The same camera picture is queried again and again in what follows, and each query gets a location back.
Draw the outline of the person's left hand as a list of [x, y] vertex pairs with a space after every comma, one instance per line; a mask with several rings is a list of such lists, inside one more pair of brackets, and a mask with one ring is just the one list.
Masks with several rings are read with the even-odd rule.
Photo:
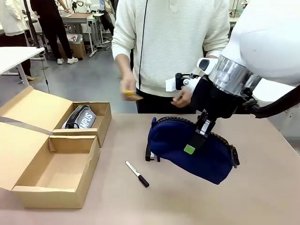
[[190, 104], [191, 97], [192, 97], [192, 92], [189, 90], [189, 88], [184, 87], [172, 99], [171, 104], [178, 108], [184, 108]]

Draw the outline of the person's right hand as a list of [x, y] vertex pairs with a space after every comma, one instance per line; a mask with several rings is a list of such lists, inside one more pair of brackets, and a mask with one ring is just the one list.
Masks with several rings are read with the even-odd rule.
[[131, 71], [121, 72], [120, 92], [125, 101], [134, 101], [133, 96], [126, 92], [135, 92], [136, 80]]

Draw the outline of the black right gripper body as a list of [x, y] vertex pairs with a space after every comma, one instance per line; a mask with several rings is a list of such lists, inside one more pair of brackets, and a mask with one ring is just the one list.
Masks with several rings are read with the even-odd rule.
[[202, 112], [205, 110], [209, 118], [230, 118], [236, 109], [244, 103], [244, 98], [228, 94], [218, 89], [207, 76], [199, 79], [193, 95], [191, 106]]

